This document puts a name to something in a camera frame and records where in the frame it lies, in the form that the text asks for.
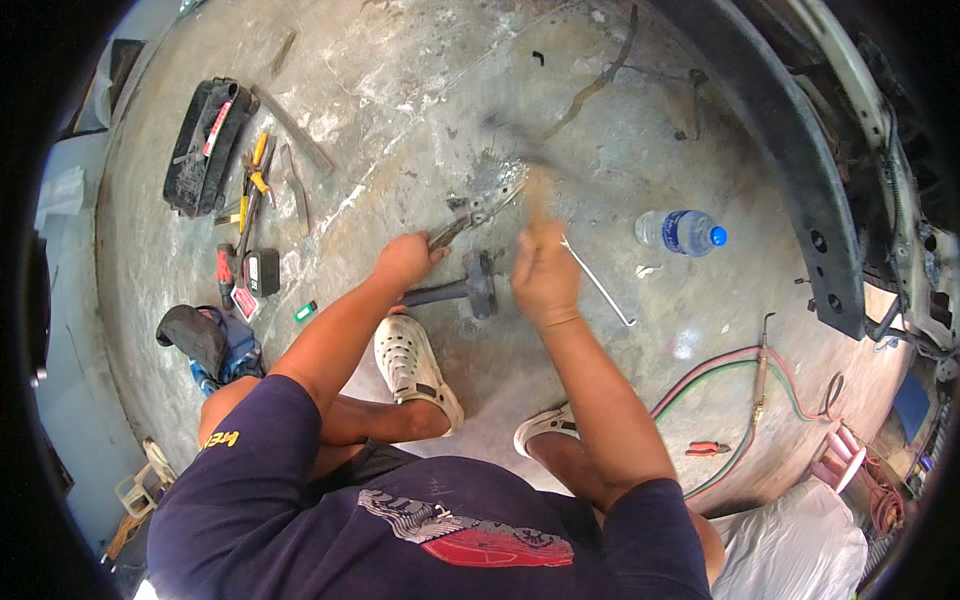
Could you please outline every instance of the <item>green lighter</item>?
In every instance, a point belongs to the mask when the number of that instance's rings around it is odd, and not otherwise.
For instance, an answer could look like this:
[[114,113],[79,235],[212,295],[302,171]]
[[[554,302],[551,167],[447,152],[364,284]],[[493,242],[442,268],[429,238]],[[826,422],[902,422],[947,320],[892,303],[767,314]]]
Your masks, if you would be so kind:
[[297,323],[301,323],[304,319],[317,312],[317,302],[311,300],[303,308],[297,311],[297,314],[294,315],[294,319],[297,320]]

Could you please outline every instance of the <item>foot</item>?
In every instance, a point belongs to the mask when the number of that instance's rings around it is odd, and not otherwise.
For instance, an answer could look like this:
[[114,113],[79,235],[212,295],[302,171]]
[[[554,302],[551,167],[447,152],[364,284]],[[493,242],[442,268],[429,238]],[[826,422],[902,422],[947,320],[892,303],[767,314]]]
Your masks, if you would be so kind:
[[426,332],[406,315],[393,315],[380,323],[373,335],[376,366],[386,379],[397,404],[424,399],[436,404],[450,421],[444,437],[464,424],[464,409],[444,383]]
[[527,443],[539,434],[551,431],[580,439],[569,402],[558,409],[544,411],[521,423],[514,434],[514,448],[521,455],[532,458],[527,453]]

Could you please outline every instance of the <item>yellow screwdriver handle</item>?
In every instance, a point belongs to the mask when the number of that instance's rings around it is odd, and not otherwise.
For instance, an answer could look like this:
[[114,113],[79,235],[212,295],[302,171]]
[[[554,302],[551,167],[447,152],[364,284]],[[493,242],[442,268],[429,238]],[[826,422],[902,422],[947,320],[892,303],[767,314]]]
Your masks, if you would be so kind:
[[250,196],[240,198],[240,232],[243,233],[243,225],[247,223],[247,208],[250,205]]
[[267,138],[270,137],[266,132],[256,138],[256,146],[253,147],[253,166],[260,166],[260,159],[263,158],[263,151],[267,148]]
[[266,196],[267,193],[270,192],[270,187],[263,180],[263,176],[260,175],[259,171],[257,171],[256,173],[250,176],[250,181],[253,181],[253,185],[256,185],[256,189],[260,190],[260,193],[263,194],[264,196]]

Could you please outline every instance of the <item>navy blue t-shirt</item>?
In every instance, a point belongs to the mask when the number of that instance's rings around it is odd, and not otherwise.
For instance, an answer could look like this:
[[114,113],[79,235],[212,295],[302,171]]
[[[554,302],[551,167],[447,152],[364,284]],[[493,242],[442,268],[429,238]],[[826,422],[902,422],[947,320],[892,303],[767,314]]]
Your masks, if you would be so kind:
[[589,504],[490,463],[416,461],[307,505],[320,415],[272,375],[220,423],[156,508],[162,598],[709,598],[676,482]]

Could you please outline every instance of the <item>bottle label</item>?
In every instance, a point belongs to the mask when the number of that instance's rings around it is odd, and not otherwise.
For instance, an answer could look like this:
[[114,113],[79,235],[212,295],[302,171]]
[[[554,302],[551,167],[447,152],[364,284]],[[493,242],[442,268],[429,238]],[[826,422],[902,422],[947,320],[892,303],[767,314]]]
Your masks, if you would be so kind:
[[663,236],[663,245],[671,252],[686,254],[680,246],[680,237],[677,235],[677,223],[689,210],[674,210],[663,219],[660,233]]

